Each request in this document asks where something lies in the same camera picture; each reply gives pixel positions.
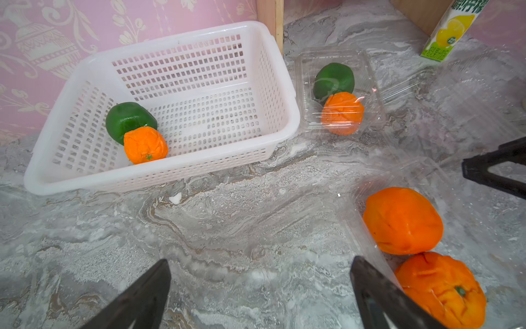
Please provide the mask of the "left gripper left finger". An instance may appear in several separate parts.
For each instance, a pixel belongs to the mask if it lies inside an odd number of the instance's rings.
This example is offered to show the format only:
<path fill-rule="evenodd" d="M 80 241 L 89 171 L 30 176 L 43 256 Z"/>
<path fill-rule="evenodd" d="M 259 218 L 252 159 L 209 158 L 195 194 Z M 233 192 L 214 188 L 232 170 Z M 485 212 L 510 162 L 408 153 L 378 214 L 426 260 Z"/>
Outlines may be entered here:
<path fill-rule="evenodd" d="M 159 260 L 83 328 L 159 328 L 171 286 L 166 259 Z"/>

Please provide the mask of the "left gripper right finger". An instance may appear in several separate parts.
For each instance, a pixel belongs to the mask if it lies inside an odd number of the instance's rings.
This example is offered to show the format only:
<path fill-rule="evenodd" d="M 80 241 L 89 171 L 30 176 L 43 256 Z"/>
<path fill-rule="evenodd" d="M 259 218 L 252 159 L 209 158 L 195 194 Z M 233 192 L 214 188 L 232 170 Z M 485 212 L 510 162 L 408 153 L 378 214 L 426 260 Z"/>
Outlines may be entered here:
<path fill-rule="evenodd" d="M 350 278 L 365 328 L 444 328 L 444 326 L 364 257 L 353 259 Z"/>

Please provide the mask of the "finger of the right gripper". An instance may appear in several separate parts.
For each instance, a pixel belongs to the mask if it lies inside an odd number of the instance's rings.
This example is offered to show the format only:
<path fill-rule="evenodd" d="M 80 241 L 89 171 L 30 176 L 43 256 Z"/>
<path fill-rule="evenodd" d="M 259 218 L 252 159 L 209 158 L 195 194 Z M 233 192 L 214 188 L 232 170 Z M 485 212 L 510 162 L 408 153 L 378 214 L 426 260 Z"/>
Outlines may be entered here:
<path fill-rule="evenodd" d="M 501 163 L 525 165 L 525 137 L 501 144 L 497 150 L 462 161 L 462 175 L 480 185 L 525 199 L 525 183 L 491 173 L 489 169 Z"/>

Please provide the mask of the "clear clamshell container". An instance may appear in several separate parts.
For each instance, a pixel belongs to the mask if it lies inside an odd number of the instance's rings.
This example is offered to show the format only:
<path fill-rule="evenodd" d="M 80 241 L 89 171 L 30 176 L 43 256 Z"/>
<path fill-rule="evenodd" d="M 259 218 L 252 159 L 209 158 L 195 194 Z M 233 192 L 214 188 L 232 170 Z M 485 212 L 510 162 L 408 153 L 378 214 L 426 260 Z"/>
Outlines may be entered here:
<path fill-rule="evenodd" d="M 525 263 L 435 164 L 375 172 L 349 192 L 351 231 L 373 249 L 351 270 L 367 327 L 525 327 Z"/>
<path fill-rule="evenodd" d="M 321 137 L 358 137 L 387 122 L 386 105 L 417 93 L 424 69 L 385 89 L 363 49 L 311 48 L 294 60 L 300 127 Z"/>
<path fill-rule="evenodd" d="M 398 153 L 457 163 L 525 136 L 525 64 L 483 53 L 429 66 L 383 92 Z"/>

